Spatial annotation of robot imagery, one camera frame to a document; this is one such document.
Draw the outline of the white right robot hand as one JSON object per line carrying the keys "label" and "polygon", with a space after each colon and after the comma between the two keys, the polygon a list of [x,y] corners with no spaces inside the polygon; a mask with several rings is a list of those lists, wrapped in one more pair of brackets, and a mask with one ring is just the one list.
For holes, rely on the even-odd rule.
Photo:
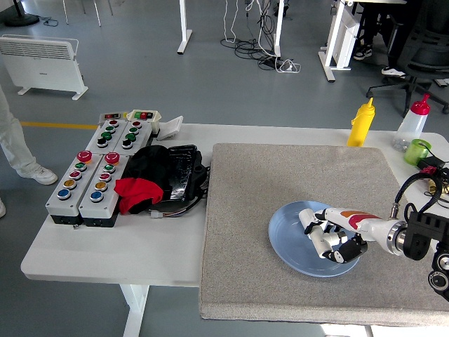
{"label": "white right robot hand", "polygon": [[339,208],[304,209],[299,219],[318,256],[334,263],[358,258],[367,251],[368,242],[377,242],[391,254],[403,254],[396,242],[407,227],[401,220],[384,220],[370,213]]}

